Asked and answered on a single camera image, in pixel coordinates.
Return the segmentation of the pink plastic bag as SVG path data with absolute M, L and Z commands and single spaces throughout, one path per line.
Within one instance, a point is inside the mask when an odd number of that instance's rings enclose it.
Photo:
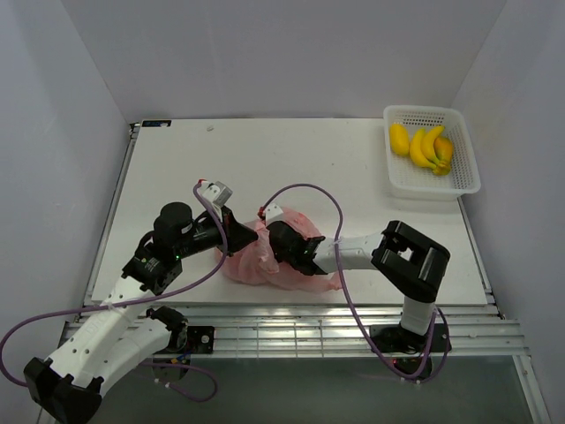
M 338 274 L 329 276 L 306 276 L 286 262 L 278 262 L 269 245 L 269 231 L 259 219 L 247 224 L 255 230 L 258 240 L 243 250 L 227 257 L 222 273 L 229 279 L 242 284 L 271 284 L 289 291 L 322 293 L 342 289 Z

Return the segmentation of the yellow fake banana bunch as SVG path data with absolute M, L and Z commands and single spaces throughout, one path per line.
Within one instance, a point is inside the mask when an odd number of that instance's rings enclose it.
M 434 141 L 442 136 L 445 127 L 437 125 L 432 129 L 418 129 L 410 143 L 410 158 L 419 168 L 432 171 L 436 176 L 446 176 L 451 171 L 451 164 L 441 163 L 434 151 Z

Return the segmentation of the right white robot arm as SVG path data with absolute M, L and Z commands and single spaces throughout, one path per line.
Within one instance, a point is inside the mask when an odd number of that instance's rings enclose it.
M 269 245 L 277 261 L 305 276 L 344 270 L 378 270 L 403 294 L 401 321 L 372 341 L 382 352 L 415 352 L 431 339 L 435 301 L 450 260 L 449 250 L 407 223 L 391 221 L 379 234 L 343 238 L 306 237 L 282 221 L 271 223 Z

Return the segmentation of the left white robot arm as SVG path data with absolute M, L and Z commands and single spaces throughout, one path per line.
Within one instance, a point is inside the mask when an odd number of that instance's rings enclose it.
M 183 202 L 165 205 L 126 263 L 103 309 L 48 358 L 24 369 L 32 399 L 61 423 L 87 423 L 105 393 L 150 355 L 180 352 L 187 345 L 187 321 L 170 307 L 152 309 L 182 273 L 182 260 L 208 249 L 233 255 L 258 238 L 227 207 L 193 216 Z

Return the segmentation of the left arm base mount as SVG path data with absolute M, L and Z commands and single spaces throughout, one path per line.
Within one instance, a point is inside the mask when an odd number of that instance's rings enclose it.
M 146 318 L 164 323 L 170 333 L 168 344 L 157 353 L 162 358 L 150 360 L 157 364 L 153 374 L 160 381 L 177 382 L 188 373 L 186 369 L 168 368 L 163 364 L 190 366 L 193 354 L 211 354 L 214 351 L 214 326 L 190 324 L 184 315 L 171 307 L 149 308 Z

